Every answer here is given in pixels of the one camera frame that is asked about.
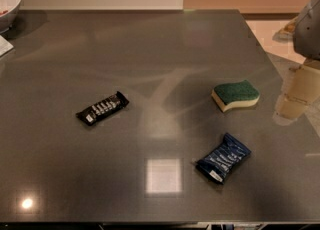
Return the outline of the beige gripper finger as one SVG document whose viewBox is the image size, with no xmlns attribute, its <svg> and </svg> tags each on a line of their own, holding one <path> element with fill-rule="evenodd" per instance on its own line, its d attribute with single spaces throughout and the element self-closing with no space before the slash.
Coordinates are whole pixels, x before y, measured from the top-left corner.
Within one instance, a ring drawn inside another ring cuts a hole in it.
<svg viewBox="0 0 320 230">
<path fill-rule="evenodd" d="M 290 67 L 277 102 L 277 114 L 295 120 L 320 97 L 320 61 L 306 59 Z"/>
</svg>

